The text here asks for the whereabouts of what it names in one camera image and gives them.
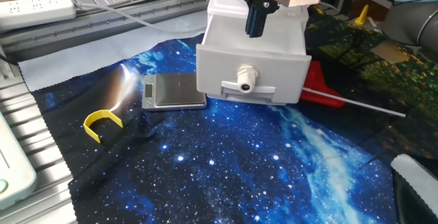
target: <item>yellow plastic clip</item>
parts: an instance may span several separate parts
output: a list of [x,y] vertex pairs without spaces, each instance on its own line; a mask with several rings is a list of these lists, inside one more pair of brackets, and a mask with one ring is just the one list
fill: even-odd
[[363,25],[365,23],[365,20],[367,19],[367,13],[368,13],[368,7],[369,5],[366,5],[361,13],[361,16],[356,18],[355,23],[358,25]]
[[117,125],[119,125],[120,127],[123,127],[122,121],[116,115],[111,113],[111,111],[109,111],[109,110],[99,110],[99,111],[96,111],[96,112],[88,115],[88,117],[83,122],[83,128],[85,129],[86,133],[88,135],[90,135],[92,138],[94,138],[98,143],[101,143],[101,140],[99,139],[99,136],[94,131],[92,131],[90,129],[90,126],[91,126],[91,124],[93,124],[93,122],[95,122],[99,119],[103,119],[103,118],[110,118]]

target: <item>digital scale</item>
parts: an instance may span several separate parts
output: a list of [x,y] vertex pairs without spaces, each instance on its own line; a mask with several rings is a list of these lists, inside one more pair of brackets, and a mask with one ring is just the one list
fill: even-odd
[[36,173],[0,113],[0,210],[33,193]]
[[196,73],[158,73],[144,76],[146,111],[205,108],[207,98],[196,89]]

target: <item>red plastic object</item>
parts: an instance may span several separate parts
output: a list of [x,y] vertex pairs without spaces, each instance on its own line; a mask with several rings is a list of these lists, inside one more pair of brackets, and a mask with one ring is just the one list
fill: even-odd
[[[337,97],[342,97],[334,90],[326,86],[326,82],[324,81],[324,76],[321,70],[321,64],[318,61],[310,62],[310,67],[309,67],[309,71],[307,72],[306,82],[304,83],[304,87],[309,88],[311,90],[316,90],[326,94],[334,95]],[[330,97],[324,97],[322,95],[314,94],[312,92],[307,92],[306,90],[303,90],[301,92],[300,99],[306,101],[312,101],[315,103],[320,103],[323,105],[328,105],[335,108],[340,108],[345,104],[345,101],[336,100]]]

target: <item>blue starry fabric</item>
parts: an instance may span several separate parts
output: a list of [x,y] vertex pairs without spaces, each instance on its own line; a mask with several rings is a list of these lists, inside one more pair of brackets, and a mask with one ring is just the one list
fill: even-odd
[[[202,37],[32,93],[73,174],[80,224],[397,223],[391,170],[370,142],[382,127],[350,122],[369,112],[216,99],[204,110],[144,112],[143,76],[195,71]],[[124,127],[96,122],[98,144],[82,124],[102,109]]]

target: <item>electrical socket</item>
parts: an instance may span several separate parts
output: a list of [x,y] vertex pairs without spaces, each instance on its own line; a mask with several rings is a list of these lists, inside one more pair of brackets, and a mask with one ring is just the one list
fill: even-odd
[[0,31],[76,17],[71,0],[17,0],[0,3]]

